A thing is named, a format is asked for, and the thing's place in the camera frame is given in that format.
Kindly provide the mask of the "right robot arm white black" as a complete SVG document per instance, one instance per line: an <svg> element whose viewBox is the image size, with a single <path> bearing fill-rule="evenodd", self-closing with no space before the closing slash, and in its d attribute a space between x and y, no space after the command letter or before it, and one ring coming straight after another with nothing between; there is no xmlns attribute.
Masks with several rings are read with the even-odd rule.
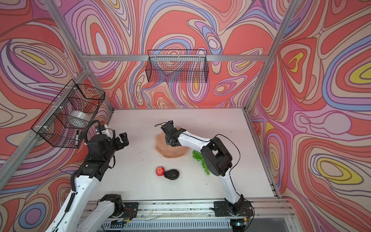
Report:
<svg viewBox="0 0 371 232"><path fill-rule="evenodd" d="M164 132L166 145L171 147L188 147L200 152L208 170L218 177L225 192L225 204L229 214L240 214L245 198L233 182L231 171L232 155L216 135L212 139L196 136L184 128L177 129L172 120L159 124Z"/></svg>

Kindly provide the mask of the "green fake grape bunch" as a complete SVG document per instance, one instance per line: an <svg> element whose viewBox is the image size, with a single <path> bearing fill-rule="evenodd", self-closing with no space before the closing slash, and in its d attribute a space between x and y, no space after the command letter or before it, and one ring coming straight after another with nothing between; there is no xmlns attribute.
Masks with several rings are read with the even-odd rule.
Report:
<svg viewBox="0 0 371 232"><path fill-rule="evenodd" d="M192 157L194 159L196 159L197 161L199 161L204 169L204 172L207 174L207 175L210 175L210 171L206 165L206 162L202 156L202 154L196 150L192 151Z"/></svg>

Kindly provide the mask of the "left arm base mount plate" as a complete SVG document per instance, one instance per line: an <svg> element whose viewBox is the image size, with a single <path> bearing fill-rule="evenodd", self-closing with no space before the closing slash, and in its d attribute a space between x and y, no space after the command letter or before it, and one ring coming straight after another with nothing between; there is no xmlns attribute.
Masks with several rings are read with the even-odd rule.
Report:
<svg viewBox="0 0 371 232"><path fill-rule="evenodd" d="M123 209L119 214L112 216L118 222L127 222L137 217L139 203L137 202L125 202L123 203Z"/></svg>

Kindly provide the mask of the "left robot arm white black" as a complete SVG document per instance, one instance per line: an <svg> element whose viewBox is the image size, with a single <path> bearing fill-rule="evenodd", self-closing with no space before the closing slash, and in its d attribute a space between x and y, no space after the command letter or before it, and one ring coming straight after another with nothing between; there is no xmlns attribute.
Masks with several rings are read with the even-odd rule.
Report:
<svg viewBox="0 0 371 232"><path fill-rule="evenodd" d="M106 194L94 211L83 221L80 218L88 201L107 170L113 169L115 153L129 145L127 133L116 135L99 120L90 122L81 134L88 154L80 167L71 175L71 191L60 211L47 228L48 232L96 232L109 218L119 218L125 211L119 194Z"/></svg>

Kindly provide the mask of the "red fake apple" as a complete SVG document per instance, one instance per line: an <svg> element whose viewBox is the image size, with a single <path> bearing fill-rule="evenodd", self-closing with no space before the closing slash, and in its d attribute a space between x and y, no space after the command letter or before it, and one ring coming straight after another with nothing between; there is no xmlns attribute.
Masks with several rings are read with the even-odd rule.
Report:
<svg viewBox="0 0 371 232"><path fill-rule="evenodd" d="M165 169L163 167L160 166L156 169L157 176L161 177L161 176L164 176L164 174L165 174Z"/></svg>

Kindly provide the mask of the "pink plastic fruit bowl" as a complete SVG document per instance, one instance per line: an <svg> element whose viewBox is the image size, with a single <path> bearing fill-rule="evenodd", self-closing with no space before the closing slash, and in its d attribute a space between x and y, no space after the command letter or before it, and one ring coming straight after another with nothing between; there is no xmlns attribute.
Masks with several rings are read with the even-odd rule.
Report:
<svg viewBox="0 0 371 232"><path fill-rule="evenodd" d="M167 159L174 159L174 158L182 157L189 150L188 147L183 147L183 146L179 146L179 147L168 146L165 141L164 132L157 134L155 137L155 140L156 140L155 150Z"/></svg>

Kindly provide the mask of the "dark fake avocado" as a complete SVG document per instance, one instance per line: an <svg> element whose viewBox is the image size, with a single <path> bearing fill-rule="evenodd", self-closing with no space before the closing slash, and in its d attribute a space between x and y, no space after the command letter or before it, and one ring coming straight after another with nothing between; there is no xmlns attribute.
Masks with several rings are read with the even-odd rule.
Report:
<svg viewBox="0 0 371 232"><path fill-rule="evenodd" d="M180 173L176 169L168 170L164 173L164 177L169 180L176 180L180 176Z"/></svg>

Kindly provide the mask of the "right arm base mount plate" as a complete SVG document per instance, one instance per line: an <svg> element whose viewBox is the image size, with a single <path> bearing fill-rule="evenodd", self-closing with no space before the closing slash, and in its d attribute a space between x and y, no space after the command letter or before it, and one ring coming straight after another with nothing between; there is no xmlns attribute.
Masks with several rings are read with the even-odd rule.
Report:
<svg viewBox="0 0 371 232"><path fill-rule="evenodd" d="M250 218L254 216L254 209L250 202L243 201L241 203L231 204L227 201L215 201L211 208L216 217L244 217Z"/></svg>

